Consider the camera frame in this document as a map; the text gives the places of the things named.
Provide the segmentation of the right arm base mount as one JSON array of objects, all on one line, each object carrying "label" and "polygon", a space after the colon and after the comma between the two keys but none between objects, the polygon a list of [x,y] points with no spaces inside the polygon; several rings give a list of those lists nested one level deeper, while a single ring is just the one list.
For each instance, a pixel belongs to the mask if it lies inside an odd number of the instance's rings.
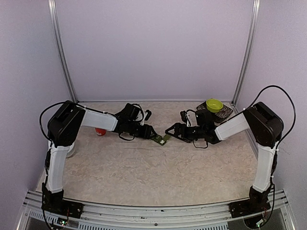
[{"label": "right arm base mount", "polygon": [[259,213],[265,210],[269,210],[271,208],[269,201],[264,201],[258,204],[252,203],[249,199],[231,202],[228,206],[232,218],[238,218]]}]

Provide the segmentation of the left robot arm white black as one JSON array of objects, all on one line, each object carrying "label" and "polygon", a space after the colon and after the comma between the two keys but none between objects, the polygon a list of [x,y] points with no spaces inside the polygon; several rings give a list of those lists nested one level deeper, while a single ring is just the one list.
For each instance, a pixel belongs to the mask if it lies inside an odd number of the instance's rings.
[{"label": "left robot arm white black", "polygon": [[45,159],[46,178],[42,185],[43,204],[49,205],[57,213],[67,209],[63,199],[62,177],[65,159],[73,149],[81,127],[94,127],[122,134],[132,138],[153,139],[157,133],[145,121],[151,116],[151,111],[143,111],[138,104],[127,103],[116,114],[98,111],[72,101],[58,104],[60,107],[47,123],[47,133],[43,135],[48,140],[49,149]]}]

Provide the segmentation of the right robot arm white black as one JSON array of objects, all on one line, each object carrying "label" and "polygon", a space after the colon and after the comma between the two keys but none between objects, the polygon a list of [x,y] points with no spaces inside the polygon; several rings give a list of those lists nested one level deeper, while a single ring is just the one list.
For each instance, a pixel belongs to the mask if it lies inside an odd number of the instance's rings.
[{"label": "right robot arm white black", "polygon": [[182,123],[175,123],[165,130],[167,135],[191,143],[203,139],[207,144],[217,144],[246,130],[257,144],[257,170],[245,202],[248,212],[255,213],[267,201],[277,166],[278,144],[282,139],[282,119],[263,102],[258,102],[229,120],[216,125],[208,109],[195,111],[196,126],[189,124],[187,112],[182,111]]}]

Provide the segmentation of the orange pill bottle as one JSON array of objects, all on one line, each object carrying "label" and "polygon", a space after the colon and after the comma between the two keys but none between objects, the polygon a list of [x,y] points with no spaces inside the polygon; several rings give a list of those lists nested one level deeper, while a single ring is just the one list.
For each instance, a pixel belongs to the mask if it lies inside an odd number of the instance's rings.
[{"label": "orange pill bottle", "polygon": [[104,136],[106,134],[106,130],[101,128],[95,128],[95,132],[98,136]]}]

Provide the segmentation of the green weekly pill organizer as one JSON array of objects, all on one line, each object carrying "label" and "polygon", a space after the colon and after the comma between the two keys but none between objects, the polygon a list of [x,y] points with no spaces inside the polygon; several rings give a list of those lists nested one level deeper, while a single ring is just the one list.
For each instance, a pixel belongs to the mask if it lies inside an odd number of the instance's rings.
[{"label": "green weekly pill organizer", "polygon": [[158,135],[157,138],[152,139],[152,140],[153,140],[155,143],[159,144],[160,146],[164,146],[170,138],[171,138],[171,137],[168,136],[168,134],[165,134],[164,136]]}]

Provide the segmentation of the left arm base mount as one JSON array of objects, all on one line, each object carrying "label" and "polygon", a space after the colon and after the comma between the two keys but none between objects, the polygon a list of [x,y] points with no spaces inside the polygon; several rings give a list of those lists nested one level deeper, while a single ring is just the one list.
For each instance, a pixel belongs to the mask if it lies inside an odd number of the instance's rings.
[{"label": "left arm base mount", "polygon": [[51,204],[46,200],[42,203],[42,209],[44,211],[76,219],[81,218],[83,207],[84,204],[82,203],[68,200],[61,200],[58,204]]}]

